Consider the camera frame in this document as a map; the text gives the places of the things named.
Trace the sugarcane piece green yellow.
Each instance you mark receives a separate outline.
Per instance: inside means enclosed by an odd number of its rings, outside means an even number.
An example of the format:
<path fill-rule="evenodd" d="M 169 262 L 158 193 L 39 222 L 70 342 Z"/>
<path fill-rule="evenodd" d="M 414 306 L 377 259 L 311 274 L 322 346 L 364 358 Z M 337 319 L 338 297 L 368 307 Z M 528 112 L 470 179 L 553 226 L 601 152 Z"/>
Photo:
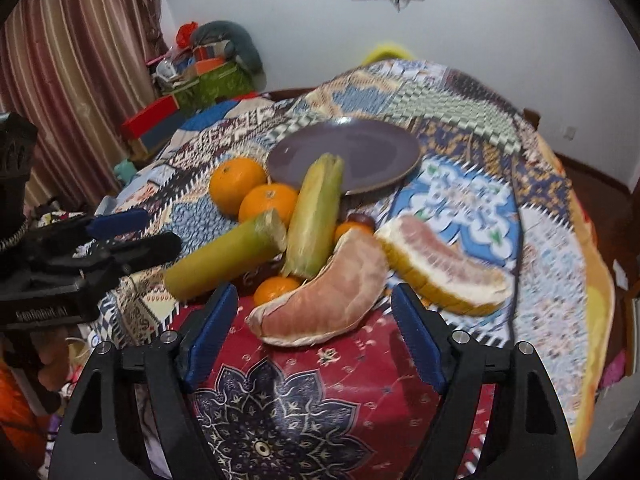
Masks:
<path fill-rule="evenodd" d="M 258 268 L 285 249 L 285 225 L 270 209 L 176 262 L 165 273 L 165 288 L 177 300 L 188 301 Z"/>

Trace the small tangerine front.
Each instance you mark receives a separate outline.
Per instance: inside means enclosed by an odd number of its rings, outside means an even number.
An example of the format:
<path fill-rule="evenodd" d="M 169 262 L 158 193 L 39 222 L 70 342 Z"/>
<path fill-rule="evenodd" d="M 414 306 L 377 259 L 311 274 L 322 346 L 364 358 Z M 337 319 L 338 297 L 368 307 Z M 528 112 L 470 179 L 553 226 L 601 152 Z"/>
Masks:
<path fill-rule="evenodd" d="M 268 304 L 268 302 L 275 300 L 276 298 L 292 292 L 296 288 L 299 288 L 300 281 L 290 276 L 273 276 L 267 278 L 260 284 L 253 296 L 254 306 L 258 307 L 262 304 Z"/>

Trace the small tangerine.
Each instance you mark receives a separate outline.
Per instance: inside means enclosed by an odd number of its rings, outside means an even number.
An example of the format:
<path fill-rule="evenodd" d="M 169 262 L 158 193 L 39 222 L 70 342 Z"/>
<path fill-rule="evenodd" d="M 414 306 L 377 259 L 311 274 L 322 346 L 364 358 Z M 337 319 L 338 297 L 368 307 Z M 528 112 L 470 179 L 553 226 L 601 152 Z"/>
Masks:
<path fill-rule="evenodd" d="M 372 226 L 369 226 L 367 223 L 358 221 L 345 221 L 336 226 L 334 230 L 333 243 L 337 244 L 340 238 L 350 230 L 363 231 L 370 235 L 374 233 L 374 229 L 372 228 Z"/>
<path fill-rule="evenodd" d="M 296 288 L 299 288 L 300 281 L 290 276 L 273 276 L 267 278 L 260 284 L 253 296 L 254 306 L 258 307 L 262 304 L 268 304 L 268 302 L 275 300 L 276 298 L 292 292 Z"/>

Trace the patchwork patterned bedspread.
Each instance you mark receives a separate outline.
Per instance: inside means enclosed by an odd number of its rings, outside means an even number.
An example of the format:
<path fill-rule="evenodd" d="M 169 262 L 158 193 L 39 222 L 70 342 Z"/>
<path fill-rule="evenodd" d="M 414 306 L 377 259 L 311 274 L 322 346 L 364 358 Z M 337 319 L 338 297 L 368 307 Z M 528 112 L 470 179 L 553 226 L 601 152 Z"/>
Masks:
<path fill-rule="evenodd" d="M 332 117 L 395 124 L 419 140 L 404 183 L 356 197 L 349 211 L 385 224 L 426 222 L 457 252 L 518 279 L 518 296 L 457 330 L 537 349 L 578 454 L 587 448 L 613 313 L 613 284 L 570 180 L 518 110 L 479 81 L 427 62 L 357 68 L 296 101 L 181 132 L 186 144 L 142 170 L 119 209 L 149 211 L 150 233 L 193 252 L 229 231 L 207 192 L 224 160 L 264 159 L 300 128 Z M 266 346 L 236 320 L 194 396 L 210 452 L 229 479 L 398 479 L 430 424 L 437 393 L 420 381 L 382 301 L 358 330 L 310 348 Z"/>

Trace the red box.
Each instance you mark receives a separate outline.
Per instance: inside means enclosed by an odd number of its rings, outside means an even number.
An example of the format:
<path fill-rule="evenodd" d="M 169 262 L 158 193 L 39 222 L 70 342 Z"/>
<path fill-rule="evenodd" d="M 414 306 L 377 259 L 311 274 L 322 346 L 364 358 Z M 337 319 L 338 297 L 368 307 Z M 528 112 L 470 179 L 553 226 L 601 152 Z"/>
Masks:
<path fill-rule="evenodd" d="M 125 120 L 119 127 L 120 133 L 126 140 L 140 139 L 145 133 L 178 110 L 179 107 L 173 96 L 162 96 Z"/>

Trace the large orange far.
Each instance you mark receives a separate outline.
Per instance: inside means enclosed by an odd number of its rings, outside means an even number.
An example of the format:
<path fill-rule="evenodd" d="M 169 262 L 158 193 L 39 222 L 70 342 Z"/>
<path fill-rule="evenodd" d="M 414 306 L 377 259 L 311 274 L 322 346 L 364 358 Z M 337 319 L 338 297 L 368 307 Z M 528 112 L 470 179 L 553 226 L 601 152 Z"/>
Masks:
<path fill-rule="evenodd" d="M 226 217 L 235 217 L 244 197 L 267 182 L 267 174 L 256 160 L 235 157 L 220 164 L 210 176 L 208 192 L 214 205 Z"/>

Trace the large orange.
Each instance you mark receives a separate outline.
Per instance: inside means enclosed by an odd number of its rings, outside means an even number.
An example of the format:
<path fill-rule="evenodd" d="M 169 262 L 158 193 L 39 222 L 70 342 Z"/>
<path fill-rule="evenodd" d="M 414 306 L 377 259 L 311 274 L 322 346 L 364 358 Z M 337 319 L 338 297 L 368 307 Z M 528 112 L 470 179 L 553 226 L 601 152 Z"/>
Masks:
<path fill-rule="evenodd" d="M 235 157 L 220 164 L 210 176 L 208 192 L 214 205 L 226 217 L 235 217 L 244 197 L 267 182 L 267 174 L 256 160 Z"/>
<path fill-rule="evenodd" d="M 286 184 L 271 183 L 258 185 L 242 200 L 238 220 L 245 222 L 265 211 L 274 209 L 285 226 L 291 218 L 297 203 L 298 193 Z"/>

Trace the small tangerine back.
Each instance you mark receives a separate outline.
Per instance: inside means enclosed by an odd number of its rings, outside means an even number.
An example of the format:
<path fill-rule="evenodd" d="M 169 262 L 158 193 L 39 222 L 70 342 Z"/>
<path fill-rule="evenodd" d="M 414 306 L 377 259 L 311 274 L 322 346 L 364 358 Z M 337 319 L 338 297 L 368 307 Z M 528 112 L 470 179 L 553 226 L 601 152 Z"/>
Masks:
<path fill-rule="evenodd" d="M 372 226 L 369 226 L 367 223 L 358 221 L 345 221 L 336 226 L 334 230 L 333 243 L 337 244 L 340 238 L 350 230 L 363 231 L 370 235 L 374 233 L 374 229 L 372 228 Z"/>

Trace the large orange near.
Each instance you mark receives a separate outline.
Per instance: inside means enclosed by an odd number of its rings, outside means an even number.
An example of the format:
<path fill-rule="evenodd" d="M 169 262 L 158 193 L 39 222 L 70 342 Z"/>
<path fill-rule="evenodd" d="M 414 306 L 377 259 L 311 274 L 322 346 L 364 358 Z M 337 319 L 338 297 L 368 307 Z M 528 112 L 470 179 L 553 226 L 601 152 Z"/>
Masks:
<path fill-rule="evenodd" d="M 238 220 L 245 222 L 265 211 L 274 209 L 285 226 L 291 218 L 297 203 L 298 193 L 286 184 L 271 183 L 258 185 L 242 200 Z"/>

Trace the striped brown curtain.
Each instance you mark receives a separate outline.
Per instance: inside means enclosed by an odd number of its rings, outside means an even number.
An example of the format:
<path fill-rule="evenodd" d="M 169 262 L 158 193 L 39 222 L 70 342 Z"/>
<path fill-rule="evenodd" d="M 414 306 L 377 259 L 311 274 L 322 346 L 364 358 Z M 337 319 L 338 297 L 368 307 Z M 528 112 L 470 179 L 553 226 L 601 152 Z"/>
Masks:
<path fill-rule="evenodd" d="M 160 0 L 20 0 L 1 27 L 1 108 L 38 129 L 30 206 L 96 206 L 133 152 L 119 128 L 156 93 Z"/>

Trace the purple ceramic plate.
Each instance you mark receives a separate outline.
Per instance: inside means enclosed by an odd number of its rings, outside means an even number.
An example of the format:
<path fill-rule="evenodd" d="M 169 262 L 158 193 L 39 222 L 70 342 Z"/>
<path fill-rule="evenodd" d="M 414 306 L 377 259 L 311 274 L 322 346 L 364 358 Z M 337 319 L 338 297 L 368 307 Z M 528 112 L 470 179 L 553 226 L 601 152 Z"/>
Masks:
<path fill-rule="evenodd" d="M 298 188 L 310 165 L 326 153 L 344 160 L 345 195 L 387 188 L 421 160 L 420 143 L 408 130 L 375 119 L 339 117 L 287 134 L 268 154 L 266 167 L 272 180 Z"/>

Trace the green cardboard box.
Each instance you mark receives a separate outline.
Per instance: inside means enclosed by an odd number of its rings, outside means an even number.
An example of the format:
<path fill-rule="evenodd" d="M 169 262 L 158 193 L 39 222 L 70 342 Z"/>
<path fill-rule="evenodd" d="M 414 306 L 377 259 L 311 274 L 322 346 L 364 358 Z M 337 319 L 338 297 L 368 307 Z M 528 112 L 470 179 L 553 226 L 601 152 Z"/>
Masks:
<path fill-rule="evenodd" d="M 193 115 L 219 102 L 254 91 L 252 77 L 235 62 L 224 63 L 187 84 L 171 91 L 169 95 L 184 114 Z"/>

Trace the grey neck pillow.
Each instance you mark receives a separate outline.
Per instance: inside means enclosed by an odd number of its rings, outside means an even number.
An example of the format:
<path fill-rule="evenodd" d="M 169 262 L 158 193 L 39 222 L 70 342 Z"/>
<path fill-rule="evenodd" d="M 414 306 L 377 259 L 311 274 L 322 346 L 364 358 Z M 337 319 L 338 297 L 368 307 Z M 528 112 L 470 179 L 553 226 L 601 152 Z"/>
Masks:
<path fill-rule="evenodd" d="M 221 44 L 227 60 L 239 63 L 243 70 L 252 75 L 264 71 L 262 59 L 248 31 L 230 21 L 212 21 L 198 26 L 192 32 L 190 43 L 193 47 L 208 47 Z"/>

